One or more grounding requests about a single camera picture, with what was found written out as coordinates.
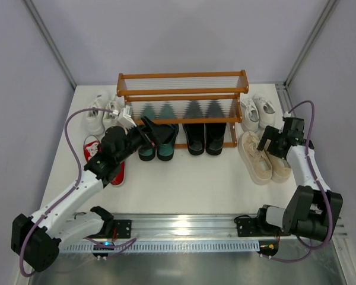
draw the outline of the metal rod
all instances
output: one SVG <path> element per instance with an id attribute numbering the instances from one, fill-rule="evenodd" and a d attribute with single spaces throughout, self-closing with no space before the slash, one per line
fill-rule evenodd
<path id="1" fill-rule="evenodd" d="M 59 64 L 62 72 L 66 76 L 66 79 L 69 81 L 71 87 L 75 90 L 77 84 L 75 83 L 74 78 L 72 77 L 70 70 L 68 69 L 66 62 L 64 61 L 61 53 L 59 52 L 58 48 L 56 47 L 54 40 L 52 39 L 49 31 L 47 30 L 40 14 L 36 6 L 34 5 L 32 0 L 22 0 L 26 10 L 29 12 L 30 16 L 32 17 L 34 23 L 36 24 L 37 28 L 41 32 L 42 37 L 44 38 L 46 44 L 48 45 L 50 51 L 53 53 L 57 63 Z"/>
<path id="2" fill-rule="evenodd" d="M 311 31 L 309 37 L 306 40 L 301 52 L 299 53 L 297 59 L 294 62 L 291 71 L 285 82 L 285 87 L 288 89 L 290 84 L 292 83 L 294 77 L 297 75 L 298 70 L 302 66 L 302 63 L 306 59 L 307 55 L 310 53 L 312 47 L 314 46 L 317 38 L 319 37 L 320 33 L 322 32 L 323 28 L 325 27 L 328 19 L 332 15 L 333 11 L 335 10 L 337 4 L 340 0 L 328 0 L 325 8 L 323 9 L 322 13 L 320 14 L 318 20 L 316 21 L 313 30 Z"/>

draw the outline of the green shoe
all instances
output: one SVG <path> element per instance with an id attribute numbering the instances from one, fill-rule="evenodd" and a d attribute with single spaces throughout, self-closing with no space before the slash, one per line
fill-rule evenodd
<path id="1" fill-rule="evenodd" d="M 166 103 L 160 113 L 160 119 L 175 119 L 174 110 L 170 104 Z M 176 138 L 178 135 L 179 125 L 178 124 L 169 124 L 174 130 L 175 133 L 171 135 L 165 142 L 160 144 L 157 148 L 157 157 L 162 161 L 169 161 L 174 156 L 174 147 L 176 143 Z"/>
<path id="2" fill-rule="evenodd" d="M 144 111 L 142 112 L 142 117 L 148 117 L 150 120 L 154 120 L 155 119 L 155 114 L 153 111 L 153 108 L 151 105 L 146 105 Z M 152 160 L 155 157 L 155 148 L 154 147 L 144 147 L 144 148 L 140 148 L 138 150 L 138 157 L 143 161 L 143 162 L 147 162 Z"/>

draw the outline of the black bracket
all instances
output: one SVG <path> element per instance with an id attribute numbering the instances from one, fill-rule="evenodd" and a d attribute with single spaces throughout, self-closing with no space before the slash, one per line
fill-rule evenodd
<path id="1" fill-rule="evenodd" d="M 248 215 L 238 216 L 234 219 L 237 229 L 237 236 L 239 238 L 253 238 L 261 236 L 275 237 L 278 234 L 280 236 L 289 236 L 290 234 L 283 234 L 279 228 L 272 226 L 271 228 L 261 227 L 259 224 L 258 216 L 255 218 Z"/>
<path id="2" fill-rule="evenodd" d="M 113 220 L 113 226 L 118 239 L 131 238 L 132 220 Z"/>

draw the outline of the white table surface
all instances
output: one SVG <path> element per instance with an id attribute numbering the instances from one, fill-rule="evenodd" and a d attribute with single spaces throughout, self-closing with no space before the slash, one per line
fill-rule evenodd
<path id="1" fill-rule="evenodd" d="M 78 86 L 69 115 L 88 107 L 100 90 L 116 92 L 114 85 Z M 251 84 L 247 96 L 262 92 L 276 108 L 275 126 L 283 124 L 282 111 L 274 84 Z M 84 165 L 83 141 L 88 135 L 83 120 L 77 115 L 70 123 L 69 136 Z M 242 133 L 236 124 L 237 138 Z M 180 131 L 178 141 L 185 141 Z M 145 162 L 137 153 L 126 160 L 125 182 L 120 187 L 108 185 L 89 199 L 79 210 L 89 211 L 101 206 L 113 213 L 257 213 L 264 204 L 286 207 L 295 189 L 293 174 L 286 183 L 270 181 L 267 185 L 254 184 L 236 148 L 224 148 L 219 156 L 204 152 L 192 156 L 187 149 L 176 149 L 172 160 Z M 42 206 L 61 193 L 76 177 L 77 166 L 61 136 L 52 171 L 43 196 Z"/>

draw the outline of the red sneaker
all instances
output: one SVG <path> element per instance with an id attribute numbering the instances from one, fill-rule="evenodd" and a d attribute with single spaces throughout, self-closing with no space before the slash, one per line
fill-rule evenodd
<path id="1" fill-rule="evenodd" d="M 93 135 L 89 135 L 87 138 L 84 140 L 84 157 L 85 161 L 88 162 L 92 156 L 94 156 L 98 149 L 97 146 L 100 144 L 100 141 L 97 137 Z M 124 178 L 125 178 L 125 161 L 121 162 L 121 171 L 120 173 L 111 181 L 111 184 L 113 186 L 121 186 L 121 184 L 124 183 Z"/>
<path id="2" fill-rule="evenodd" d="M 93 135 L 89 135 L 85 138 L 83 143 L 83 150 L 84 150 L 84 158 L 85 161 L 88 162 L 92 156 L 97 153 L 97 146 L 100 144 L 100 141 L 97 137 Z"/>
<path id="3" fill-rule="evenodd" d="M 121 171 L 115 177 L 115 179 L 111 181 L 111 184 L 113 186 L 121 186 L 121 184 L 124 183 L 124 179 L 125 179 L 125 161 L 121 162 Z"/>

